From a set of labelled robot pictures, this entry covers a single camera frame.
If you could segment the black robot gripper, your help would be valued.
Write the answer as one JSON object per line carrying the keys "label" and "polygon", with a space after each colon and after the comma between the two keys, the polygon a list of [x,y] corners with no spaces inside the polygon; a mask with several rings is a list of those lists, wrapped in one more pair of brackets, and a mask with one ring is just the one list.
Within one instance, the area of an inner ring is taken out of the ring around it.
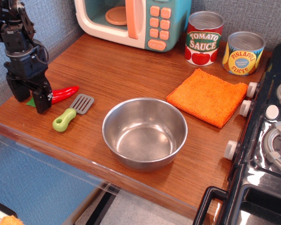
{"label": "black robot gripper", "polygon": [[52,106],[53,93],[45,77],[49,55],[42,44],[29,44],[22,52],[5,50],[10,61],[4,63],[7,69],[7,83],[18,102],[32,93],[37,113],[42,114]]}

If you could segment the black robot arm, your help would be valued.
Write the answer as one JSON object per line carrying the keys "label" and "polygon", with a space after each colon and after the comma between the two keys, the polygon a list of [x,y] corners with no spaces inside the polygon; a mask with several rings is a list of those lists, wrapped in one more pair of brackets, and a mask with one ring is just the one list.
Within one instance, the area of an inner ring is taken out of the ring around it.
{"label": "black robot arm", "polygon": [[49,55],[34,39],[36,30],[20,0],[0,0],[0,42],[5,46],[6,80],[17,101],[33,97],[36,110],[44,113],[52,105],[53,93],[45,72]]}

